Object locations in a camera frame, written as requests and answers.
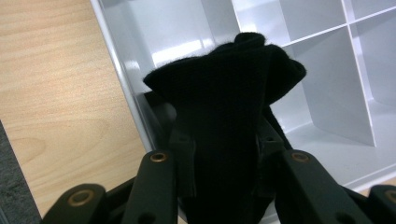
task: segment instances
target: light wood grain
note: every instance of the light wood grain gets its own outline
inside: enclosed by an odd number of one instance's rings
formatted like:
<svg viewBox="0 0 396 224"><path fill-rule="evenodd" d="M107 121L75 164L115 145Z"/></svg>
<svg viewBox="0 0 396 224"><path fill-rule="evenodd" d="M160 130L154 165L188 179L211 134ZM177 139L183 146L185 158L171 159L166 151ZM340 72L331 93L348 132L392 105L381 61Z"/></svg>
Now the light wood grain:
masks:
<svg viewBox="0 0 396 224"><path fill-rule="evenodd" d="M0 120L41 215L145 153L88 0L0 1Z"/></svg>

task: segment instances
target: gray carpet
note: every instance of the gray carpet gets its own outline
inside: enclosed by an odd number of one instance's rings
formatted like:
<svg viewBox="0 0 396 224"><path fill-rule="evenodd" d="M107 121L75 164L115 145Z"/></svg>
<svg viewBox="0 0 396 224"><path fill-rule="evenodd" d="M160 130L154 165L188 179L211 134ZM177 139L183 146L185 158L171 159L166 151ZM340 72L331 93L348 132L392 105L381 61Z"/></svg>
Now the gray carpet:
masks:
<svg viewBox="0 0 396 224"><path fill-rule="evenodd" d="M38 213L0 120L0 224L37 224Z"/></svg>

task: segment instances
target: wooden desk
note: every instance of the wooden desk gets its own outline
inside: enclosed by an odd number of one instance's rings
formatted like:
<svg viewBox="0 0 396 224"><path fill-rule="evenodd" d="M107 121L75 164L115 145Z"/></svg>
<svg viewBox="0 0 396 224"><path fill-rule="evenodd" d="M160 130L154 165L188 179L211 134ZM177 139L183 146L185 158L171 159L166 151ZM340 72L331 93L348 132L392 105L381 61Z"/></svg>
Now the wooden desk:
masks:
<svg viewBox="0 0 396 224"><path fill-rule="evenodd" d="M42 216L135 176L145 151L89 0L0 2L0 120Z"/></svg>

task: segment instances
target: black fleece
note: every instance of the black fleece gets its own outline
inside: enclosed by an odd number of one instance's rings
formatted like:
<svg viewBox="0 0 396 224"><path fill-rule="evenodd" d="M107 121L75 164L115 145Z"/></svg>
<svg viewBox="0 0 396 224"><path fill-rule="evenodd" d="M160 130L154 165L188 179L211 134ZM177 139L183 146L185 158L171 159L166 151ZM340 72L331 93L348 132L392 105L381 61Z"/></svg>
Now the black fleece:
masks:
<svg viewBox="0 0 396 224"><path fill-rule="evenodd" d="M267 117L291 148L270 104L304 76L283 49L265 46L264 36L242 33L201 57L169 63L144 82L172 104L196 142L197 196L182 199L194 223L257 223L269 200L252 195L255 134Z"/></svg>

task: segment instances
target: white storage compartment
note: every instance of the white storage compartment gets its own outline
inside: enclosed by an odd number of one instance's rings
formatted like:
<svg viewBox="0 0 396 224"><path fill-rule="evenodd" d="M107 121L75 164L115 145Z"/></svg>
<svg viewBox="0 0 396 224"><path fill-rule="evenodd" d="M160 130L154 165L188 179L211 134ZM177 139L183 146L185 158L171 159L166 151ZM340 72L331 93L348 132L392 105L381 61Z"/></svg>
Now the white storage compartment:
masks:
<svg viewBox="0 0 396 224"><path fill-rule="evenodd" d="M396 1L92 0L147 151L175 111L149 105L143 77L208 53L240 32L264 34L307 76L272 105L295 148L354 190L396 176ZM269 209L263 223L275 220Z"/></svg>

